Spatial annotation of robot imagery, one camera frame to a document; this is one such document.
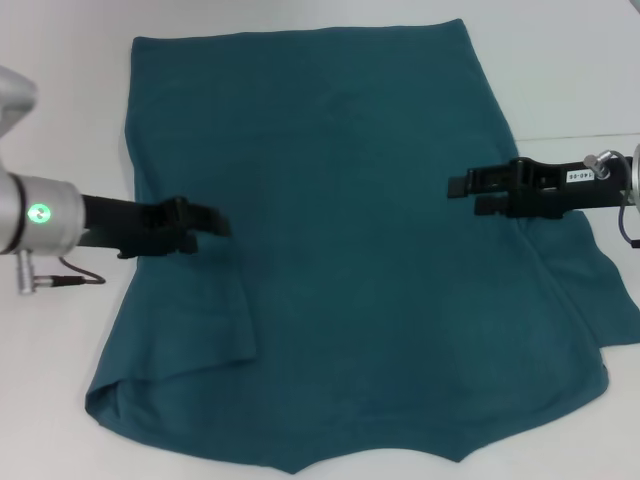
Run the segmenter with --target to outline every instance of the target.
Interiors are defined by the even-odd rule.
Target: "metal cylinder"
[[[24,189],[24,230],[16,248],[33,255],[63,256],[84,231],[82,195],[72,184],[19,176]]]
[[[18,260],[18,292],[20,295],[31,295],[36,292],[31,253],[28,250],[20,250],[16,258]]]

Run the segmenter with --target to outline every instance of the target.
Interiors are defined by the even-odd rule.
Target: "cable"
[[[631,173],[631,167],[629,166],[629,162],[627,161],[627,157],[622,155],[620,152],[616,152],[615,150],[609,150],[609,152],[618,157],[620,163],[624,166],[625,174],[626,174],[626,189],[624,195],[622,196],[622,203],[620,204],[620,210],[618,211],[618,230],[620,230],[620,235],[629,245],[633,245],[633,240],[627,234],[626,229],[624,228],[624,210],[627,208],[627,203],[629,203],[629,195],[631,194],[631,185],[633,174]]]
[[[71,265],[64,259],[64,257],[58,257],[58,260],[60,260],[60,263],[67,267],[69,270],[73,270],[74,272],[78,272],[82,275],[85,275],[86,277],[89,277],[85,279],[84,283],[86,285],[104,285],[105,283],[107,283],[107,281],[100,275],[89,272],[88,270],[84,270],[80,267],[76,267],[75,265]]]

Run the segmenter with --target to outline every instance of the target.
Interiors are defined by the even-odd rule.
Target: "label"
[[[572,170],[570,172],[567,172],[567,183],[589,182],[595,179],[596,176],[588,168],[585,168],[584,170]]]

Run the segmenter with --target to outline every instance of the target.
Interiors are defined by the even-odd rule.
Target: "silver metal joint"
[[[36,285],[31,252],[20,250],[16,254],[16,258],[18,259],[18,292],[20,295],[32,295],[36,293]]]
[[[582,163],[585,167],[593,172],[598,180],[606,180],[611,174],[611,172],[609,171],[609,167],[607,167],[606,165],[606,162],[611,157],[613,157],[613,154],[610,151],[606,151],[598,156],[587,155],[586,157],[584,157]]]

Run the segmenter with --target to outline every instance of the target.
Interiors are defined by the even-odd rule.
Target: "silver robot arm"
[[[0,67],[0,138],[36,103],[33,82]],[[8,173],[0,163],[0,254],[16,254],[22,294],[50,286],[36,277],[31,255],[63,256],[80,241],[85,209],[80,192],[68,182]]]
[[[36,86],[0,67],[0,137],[27,115]],[[68,182],[7,172],[0,163],[0,255],[18,259],[21,294],[37,287],[104,283],[62,257],[76,246],[114,248],[119,258],[198,251],[194,231],[230,236],[227,219],[211,207],[174,197],[156,205],[81,195]],[[32,255],[57,256],[80,276],[36,276]]]

